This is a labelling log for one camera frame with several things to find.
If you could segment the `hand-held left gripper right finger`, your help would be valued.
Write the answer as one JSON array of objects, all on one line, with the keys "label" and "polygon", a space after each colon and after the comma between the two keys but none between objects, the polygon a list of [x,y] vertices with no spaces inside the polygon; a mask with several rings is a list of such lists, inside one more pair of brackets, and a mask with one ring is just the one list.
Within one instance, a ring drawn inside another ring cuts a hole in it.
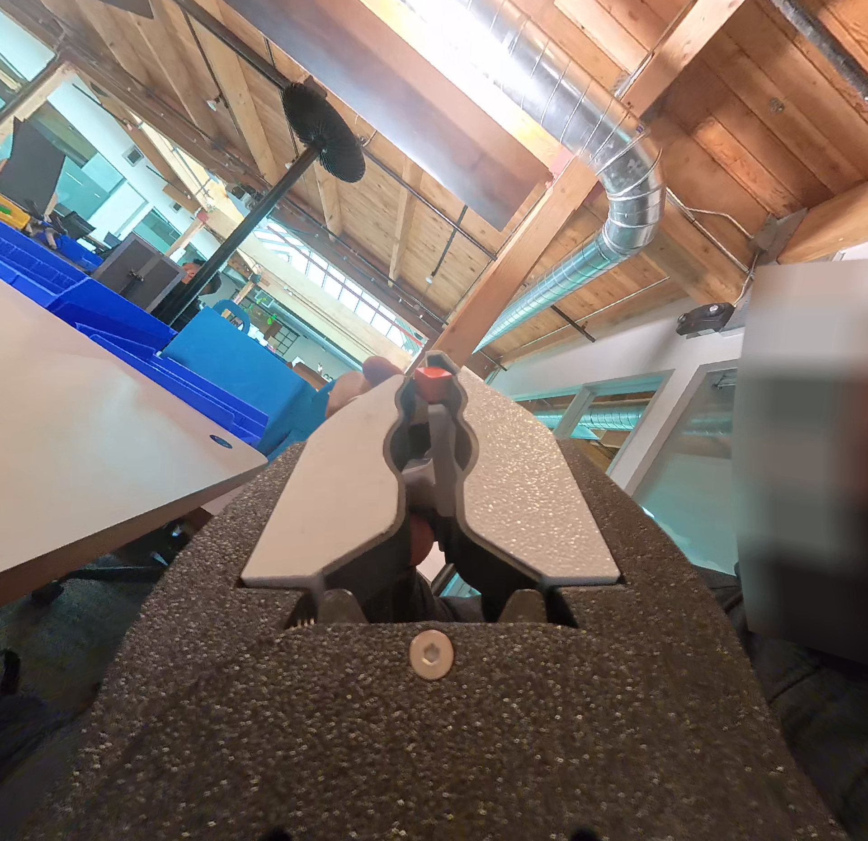
[{"label": "hand-held left gripper right finger", "polygon": [[531,584],[615,584],[619,570],[547,426],[462,369],[474,442],[459,521],[473,543]]}]

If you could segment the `wooden support post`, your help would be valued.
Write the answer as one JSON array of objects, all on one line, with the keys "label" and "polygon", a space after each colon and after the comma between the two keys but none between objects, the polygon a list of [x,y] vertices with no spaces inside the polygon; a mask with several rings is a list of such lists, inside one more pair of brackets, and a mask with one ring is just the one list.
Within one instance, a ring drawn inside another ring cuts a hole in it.
[{"label": "wooden support post", "polygon": [[440,336],[422,353],[445,353],[463,366],[483,336],[527,279],[548,245],[598,183],[579,158],[561,158],[562,170],[529,212],[503,251],[485,270],[475,290],[461,304]]}]

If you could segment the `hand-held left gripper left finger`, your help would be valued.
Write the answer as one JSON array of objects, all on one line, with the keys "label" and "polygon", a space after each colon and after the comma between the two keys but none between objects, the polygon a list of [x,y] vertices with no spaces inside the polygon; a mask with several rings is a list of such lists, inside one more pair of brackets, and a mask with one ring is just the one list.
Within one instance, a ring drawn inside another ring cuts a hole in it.
[{"label": "hand-held left gripper left finger", "polygon": [[407,378],[356,397],[310,435],[248,559],[246,587],[388,587],[410,564],[392,459]]}]

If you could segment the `silver spiral air duct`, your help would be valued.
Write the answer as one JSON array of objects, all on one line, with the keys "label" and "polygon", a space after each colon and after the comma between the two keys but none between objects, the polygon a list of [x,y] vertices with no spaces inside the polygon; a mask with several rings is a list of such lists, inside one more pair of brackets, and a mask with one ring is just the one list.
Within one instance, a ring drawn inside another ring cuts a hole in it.
[{"label": "silver spiral air duct", "polygon": [[475,350],[634,257],[665,213],[661,153],[649,131],[511,0],[398,0],[461,51],[589,168],[608,200],[602,227],[507,305]]}]

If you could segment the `black flat screen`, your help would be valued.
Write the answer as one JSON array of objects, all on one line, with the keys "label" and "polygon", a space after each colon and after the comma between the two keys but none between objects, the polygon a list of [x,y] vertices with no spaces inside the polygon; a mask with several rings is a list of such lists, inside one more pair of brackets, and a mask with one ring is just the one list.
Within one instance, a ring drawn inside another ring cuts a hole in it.
[{"label": "black flat screen", "polygon": [[12,148],[1,172],[1,195],[43,220],[57,191],[66,154],[29,121],[16,118]]}]

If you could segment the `black wall emergency light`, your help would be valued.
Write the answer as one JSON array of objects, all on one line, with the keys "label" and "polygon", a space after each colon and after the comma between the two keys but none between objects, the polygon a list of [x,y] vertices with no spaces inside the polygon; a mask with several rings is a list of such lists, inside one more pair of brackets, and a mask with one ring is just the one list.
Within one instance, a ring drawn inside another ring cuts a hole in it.
[{"label": "black wall emergency light", "polygon": [[734,312],[729,302],[697,306],[678,316],[675,332],[683,338],[717,334],[726,328]]}]

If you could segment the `person's right hand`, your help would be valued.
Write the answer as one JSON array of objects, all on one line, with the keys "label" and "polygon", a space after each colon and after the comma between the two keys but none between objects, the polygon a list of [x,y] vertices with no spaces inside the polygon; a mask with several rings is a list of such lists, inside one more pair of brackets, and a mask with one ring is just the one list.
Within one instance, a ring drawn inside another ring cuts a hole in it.
[{"label": "person's right hand", "polygon": [[[334,382],[329,394],[325,418],[329,420],[353,400],[372,391],[392,377],[404,373],[388,358],[374,356],[363,362],[361,371],[349,371]],[[418,567],[430,554],[435,536],[429,522],[418,514],[410,514],[410,564]]]}]

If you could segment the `dark grey cabinet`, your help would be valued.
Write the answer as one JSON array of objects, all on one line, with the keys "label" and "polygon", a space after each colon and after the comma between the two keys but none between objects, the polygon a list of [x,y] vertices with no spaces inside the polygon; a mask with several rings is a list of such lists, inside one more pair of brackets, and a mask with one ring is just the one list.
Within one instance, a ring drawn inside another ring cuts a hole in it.
[{"label": "dark grey cabinet", "polygon": [[153,313],[186,276],[184,268],[135,233],[116,246],[91,277]]}]

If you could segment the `grey electrical box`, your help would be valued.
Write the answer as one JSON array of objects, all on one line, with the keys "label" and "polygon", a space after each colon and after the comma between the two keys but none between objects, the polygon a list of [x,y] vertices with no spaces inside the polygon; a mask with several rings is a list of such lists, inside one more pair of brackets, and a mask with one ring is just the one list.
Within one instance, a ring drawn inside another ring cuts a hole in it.
[{"label": "grey electrical box", "polygon": [[793,238],[808,209],[802,208],[783,218],[768,216],[762,227],[751,236],[748,247],[752,251],[752,266],[777,264],[779,256]]}]

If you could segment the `blue plastic storage bin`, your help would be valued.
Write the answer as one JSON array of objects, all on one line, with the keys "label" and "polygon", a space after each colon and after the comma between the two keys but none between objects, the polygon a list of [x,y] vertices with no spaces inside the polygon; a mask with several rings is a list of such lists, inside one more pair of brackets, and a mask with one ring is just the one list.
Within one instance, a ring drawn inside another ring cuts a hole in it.
[{"label": "blue plastic storage bin", "polygon": [[50,309],[88,275],[39,242],[1,223],[1,281]]},{"label": "blue plastic storage bin", "polygon": [[164,356],[173,331],[137,305],[87,279],[61,291],[44,306],[227,432],[248,445],[260,443],[266,413]]}]

